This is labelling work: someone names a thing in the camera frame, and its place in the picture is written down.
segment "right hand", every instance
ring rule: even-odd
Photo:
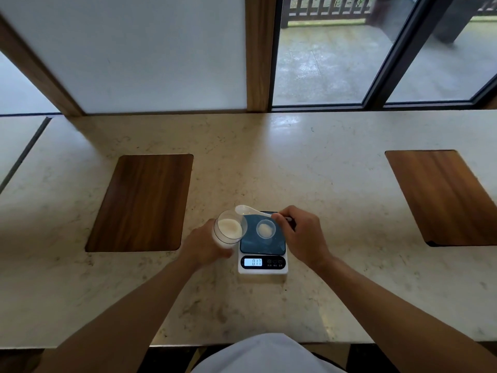
[[[292,230],[285,217],[292,217],[297,226]],[[319,217],[300,208],[290,205],[271,218],[283,230],[288,248],[295,257],[305,263],[310,269],[316,269],[324,263],[331,253],[326,245]]]

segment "white powder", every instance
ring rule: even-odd
[[[218,220],[218,227],[220,232],[223,233],[227,238],[237,240],[242,237],[242,226],[237,220],[233,220],[231,218]]]
[[[270,225],[261,224],[259,225],[258,232],[262,238],[270,238],[273,234],[273,229],[270,227]]]

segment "scale display reading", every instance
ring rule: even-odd
[[[252,266],[252,267],[262,267],[262,259],[244,259],[244,265],[245,267]]]

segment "outdoor tile floor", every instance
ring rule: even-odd
[[[389,102],[469,99],[497,74],[497,22],[470,22],[453,44],[430,37]],[[360,103],[392,42],[368,25],[280,33],[273,105]]]

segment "person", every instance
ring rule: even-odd
[[[295,230],[284,216],[295,219]],[[497,357],[481,345],[334,256],[316,215],[289,206],[272,218],[282,228],[290,252],[326,282],[400,372],[497,371]],[[232,255],[212,240],[213,223],[211,219],[193,230],[175,261],[71,335],[35,372],[136,372],[190,276]],[[194,372],[304,370],[342,371],[283,334],[262,334],[208,357]]]

